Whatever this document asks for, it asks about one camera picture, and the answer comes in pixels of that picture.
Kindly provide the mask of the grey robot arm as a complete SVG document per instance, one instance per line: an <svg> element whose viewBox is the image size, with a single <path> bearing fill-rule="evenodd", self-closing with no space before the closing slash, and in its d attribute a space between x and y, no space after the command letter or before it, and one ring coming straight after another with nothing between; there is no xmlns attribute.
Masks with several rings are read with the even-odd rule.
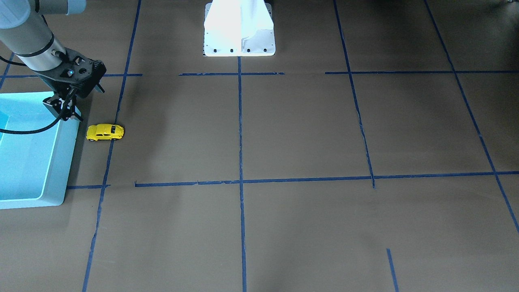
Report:
<svg viewBox="0 0 519 292"><path fill-rule="evenodd" d="M100 80L105 64L67 48L46 24L44 15L82 13L85 0L2 0L1 41L53 91L44 99L47 109L62 120L83 120L77 98L93 90L104 92Z"/></svg>

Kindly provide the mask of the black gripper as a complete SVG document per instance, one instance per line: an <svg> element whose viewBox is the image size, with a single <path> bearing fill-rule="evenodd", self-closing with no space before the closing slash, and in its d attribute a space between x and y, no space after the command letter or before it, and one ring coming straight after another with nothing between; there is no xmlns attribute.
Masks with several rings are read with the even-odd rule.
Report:
<svg viewBox="0 0 519 292"><path fill-rule="evenodd" d="M100 81L93 82L93 89L99 93L105 93ZM52 96L43 100L43 105L54 116L70 116L70 118L77 119L80 122L84 121L79 109L76 108L76 91L54 91Z"/></svg>

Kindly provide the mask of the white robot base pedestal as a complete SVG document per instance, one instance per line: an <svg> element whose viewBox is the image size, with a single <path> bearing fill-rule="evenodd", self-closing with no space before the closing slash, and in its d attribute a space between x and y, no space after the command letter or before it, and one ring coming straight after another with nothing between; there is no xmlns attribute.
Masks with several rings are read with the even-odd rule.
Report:
<svg viewBox="0 0 519 292"><path fill-rule="evenodd" d="M205 56L263 57L275 53L274 19L269 3L213 0L205 5Z"/></svg>

